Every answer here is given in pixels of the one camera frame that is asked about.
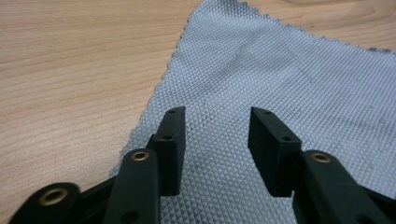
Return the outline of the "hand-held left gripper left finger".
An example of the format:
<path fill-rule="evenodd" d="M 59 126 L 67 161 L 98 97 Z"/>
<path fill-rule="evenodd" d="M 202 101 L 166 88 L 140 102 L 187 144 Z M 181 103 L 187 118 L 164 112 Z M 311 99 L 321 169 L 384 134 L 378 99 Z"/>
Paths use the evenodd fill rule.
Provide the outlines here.
<path fill-rule="evenodd" d="M 186 150 L 185 112 L 184 106 L 166 111 L 147 143 L 157 154 L 162 196 L 177 196 L 180 192 Z"/>

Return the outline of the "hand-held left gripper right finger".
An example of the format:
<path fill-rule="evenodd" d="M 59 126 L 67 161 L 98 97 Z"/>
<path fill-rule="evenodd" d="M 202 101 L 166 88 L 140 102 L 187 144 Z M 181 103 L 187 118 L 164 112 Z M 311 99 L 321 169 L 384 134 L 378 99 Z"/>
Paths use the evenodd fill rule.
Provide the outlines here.
<path fill-rule="evenodd" d="M 252 107 L 247 147 L 273 197 L 290 197 L 293 164 L 302 154 L 301 139 L 273 112 Z"/>

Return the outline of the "grey textured cleaning cloth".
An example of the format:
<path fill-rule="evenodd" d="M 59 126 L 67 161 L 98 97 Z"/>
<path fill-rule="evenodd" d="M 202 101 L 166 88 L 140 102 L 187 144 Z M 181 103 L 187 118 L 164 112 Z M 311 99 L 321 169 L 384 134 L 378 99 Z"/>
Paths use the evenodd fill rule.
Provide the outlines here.
<path fill-rule="evenodd" d="M 284 25 L 237 0 L 204 0 L 128 149 L 164 113 L 186 110 L 181 191 L 163 224 L 296 224 L 248 150 L 252 107 L 273 111 L 304 149 L 334 155 L 364 187 L 396 199 L 396 51 L 363 49 Z"/>

